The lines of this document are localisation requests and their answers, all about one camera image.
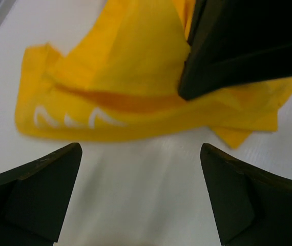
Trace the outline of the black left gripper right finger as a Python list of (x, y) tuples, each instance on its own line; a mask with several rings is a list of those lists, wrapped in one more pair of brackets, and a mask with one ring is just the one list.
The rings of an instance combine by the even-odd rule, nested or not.
[(200, 160), (221, 245), (292, 245), (292, 180), (204, 143)]

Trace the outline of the yellow pillowcase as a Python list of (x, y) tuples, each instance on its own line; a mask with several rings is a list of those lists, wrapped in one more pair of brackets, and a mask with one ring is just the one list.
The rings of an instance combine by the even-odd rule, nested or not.
[(66, 56), (25, 50), (15, 124), (55, 140), (128, 141), (209, 127), (231, 148), (278, 129), (292, 77), (219, 89), (192, 101), (177, 88), (194, 1), (108, 1)]

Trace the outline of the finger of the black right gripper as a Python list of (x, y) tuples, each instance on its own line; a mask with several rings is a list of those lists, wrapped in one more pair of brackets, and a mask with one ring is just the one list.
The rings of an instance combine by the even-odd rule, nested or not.
[(292, 1), (196, 1), (178, 94), (292, 77)]

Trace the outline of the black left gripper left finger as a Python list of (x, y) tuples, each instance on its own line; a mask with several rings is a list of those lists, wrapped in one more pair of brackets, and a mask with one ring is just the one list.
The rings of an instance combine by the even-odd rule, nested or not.
[(0, 173), (0, 245), (58, 242), (81, 157), (71, 143)]

